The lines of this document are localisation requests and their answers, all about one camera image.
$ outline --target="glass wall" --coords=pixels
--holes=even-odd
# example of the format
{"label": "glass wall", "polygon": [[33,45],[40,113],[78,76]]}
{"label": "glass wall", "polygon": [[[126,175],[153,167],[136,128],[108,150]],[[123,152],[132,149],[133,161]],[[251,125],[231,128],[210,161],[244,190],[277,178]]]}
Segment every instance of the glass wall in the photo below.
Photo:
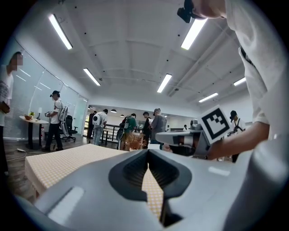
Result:
{"label": "glass wall", "polygon": [[[64,106],[68,107],[68,114],[76,118],[73,123],[78,126],[81,133],[88,100],[44,69],[13,38],[1,57],[1,65],[7,65],[11,56],[17,51],[23,54],[23,66],[19,66],[18,71],[12,73],[14,84],[10,113],[5,117],[4,138],[27,139],[28,124],[19,116],[28,115],[33,111],[37,117],[39,108],[42,109],[40,118],[49,122],[49,118],[45,117],[44,113],[53,110],[54,102],[50,95],[54,90],[60,91],[61,100]],[[33,135],[38,136],[37,126],[34,126]]]}

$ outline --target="man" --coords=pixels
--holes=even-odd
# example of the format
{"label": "man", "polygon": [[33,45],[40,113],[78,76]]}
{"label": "man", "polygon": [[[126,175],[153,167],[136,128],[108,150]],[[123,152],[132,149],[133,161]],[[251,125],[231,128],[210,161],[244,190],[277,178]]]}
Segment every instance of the man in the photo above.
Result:
{"label": "man", "polygon": [[246,130],[245,122],[238,117],[236,111],[231,111],[230,119],[232,122],[231,128],[234,133],[239,134]]}
{"label": "man", "polygon": [[104,109],[103,111],[100,111],[96,114],[101,117],[101,125],[99,127],[94,127],[93,144],[99,146],[99,141],[101,135],[103,134],[103,128],[107,124],[108,109]]}
{"label": "man", "polygon": [[150,124],[149,124],[149,119],[150,119],[149,113],[148,112],[144,112],[143,116],[146,119],[145,123],[144,123],[144,128],[143,128],[144,141],[145,141],[144,149],[147,149],[148,148],[148,144],[149,144],[149,137],[150,137],[150,135],[152,133],[152,129],[151,129]]}
{"label": "man", "polygon": [[260,107],[278,80],[289,76],[288,56],[277,32],[248,0],[192,0],[193,18],[226,18],[241,44],[247,87],[253,104],[253,125],[244,132],[215,142],[208,159],[242,153],[269,136],[269,121]]}
{"label": "man", "polygon": [[48,137],[47,141],[45,144],[45,147],[42,148],[43,152],[50,152],[50,145],[52,142],[52,138],[54,136],[56,143],[57,143],[57,151],[63,150],[62,147],[62,142],[60,139],[60,134],[59,134],[59,127],[60,127],[60,121],[59,121],[59,115],[64,109],[63,103],[60,99],[60,92],[59,91],[53,91],[53,93],[50,95],[52,97],[52,100],[54,101],[54,106],[53,106],[53,112],[48,114],[47,117],[50,118],[50,125],[49,125],[49,130],[48,130]]}
{"label": "man", "polygon": [[136,114],[132,113],[131,115],[128,115],[124,120],[126,121],[126,125],[124,128],[124,134],[121,138],[121,150],[125,151],[126,138],[136,128]]}
{"label": "man", "polygon": [[93,131],[92,118],[94,117],[95,114],[96,114],[96,111],[94,111],[93,113],[90,113],[90,115],[89,115],[89,129],[87,131],[86,139],[91,139],[91,134],[92,134],[92,131]]}
{"label": "man", "polygon": [[8,176],[8,166],[6,161],[3,129],[5,123],[5,114],[10,112],[10,103],[12,100],[13,91],[13,75],[12,71],[17,71],[17,66],[23,65],[23,56],[21,52],[16,52],[12,55],[9,64],[1,65],[0,74],[0,152],[1,152],[1,171]]}
{"label": "man", "polygon": [[163,143],[157,141],[155,139],[155,135],[158,132],[164,132],[166,130],[167,118],[162,115],[161,110],[159,108],[156,108],[154,110],[154,114],[153,115],[155,117],[154,117],[154,120],[153,120],[152,125],[151,125],[151,127],[152,127],[152,138],[151,138],[150,143],[151,144],[160,144],[159,149],[162,150]]}

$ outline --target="black chair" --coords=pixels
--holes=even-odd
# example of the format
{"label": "black chair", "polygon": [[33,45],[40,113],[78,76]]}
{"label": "black chair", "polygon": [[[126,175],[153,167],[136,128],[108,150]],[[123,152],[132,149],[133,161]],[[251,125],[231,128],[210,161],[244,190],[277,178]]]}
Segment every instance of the black chair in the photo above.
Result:
{"label": "black chair", "polygon": [[72,116],[68,115],[67,118],[66,118],[66,126],[67,126],[67,129],[68,129],[68,134],[69,136],[68,137],[62,137],[61,139],[64,140],[65,142],[68,140],[68,139],[73,139],[73,141],[75,142],[75,139],[76,137],[73,137],[72,134],[76,134],[77,131],[76,129],[78,127],[74,127],[74,130],[72,129]]}

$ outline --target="beige checkered fabric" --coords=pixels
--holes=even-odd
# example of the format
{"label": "beige checkered fabric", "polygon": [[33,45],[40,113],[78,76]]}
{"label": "beige checkered fabric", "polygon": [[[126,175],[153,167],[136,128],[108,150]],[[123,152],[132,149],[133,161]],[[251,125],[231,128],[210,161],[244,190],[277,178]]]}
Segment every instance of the beige checkered fabric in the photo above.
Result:
{"label": "beige checkered fabric", "polygon": [[[125,151],[86,144],[67,150],[26,157],[25,175],[41,195],[46,189],[88,163],[110,158]],[[159,218],[163,204],[163,191],[148,169],[142,190],[148,194],[148,206]]]}

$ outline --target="floor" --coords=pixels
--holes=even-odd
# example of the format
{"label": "floor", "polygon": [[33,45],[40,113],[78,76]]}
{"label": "floor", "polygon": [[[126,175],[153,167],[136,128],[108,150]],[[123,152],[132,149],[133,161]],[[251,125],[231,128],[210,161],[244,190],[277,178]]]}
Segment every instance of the floor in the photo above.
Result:
{"label": "floor", "polygon": [[[73,142],[73,140],[68,140],[67,142],[62,141],[63,148],[69,149],[69,148],[75,148],[81,145],[88,144],[92,140],[87,140],[85,137],[81,137],[79,134],[75,134],[74,137],[76,137],[76,141]],[[53,150],[54,142],[51,144],[51,150]],[[13,194],[19,195],[30,202],[34,202],[34,191],[32,188],[32,185],[30,181],[25,176],[25,158],[22,158],[25,156],[24,152],[18,152],[17,149],[23,149],[26,151],[27,156],[33,156],[33,155],[39,155],[43,154],[41,150],[30,150],[26,148],[27,141],[9,141],[4,140],[5,144],[5,152],[6,152],[6,159],[12,160],[8,161],[8,168],[9,168],[9,177],[7,179],[8,186]],[[107,148],[117,148],[117,143],[113,142],[107,142],[107,145],[102,145],[103,147]]]}

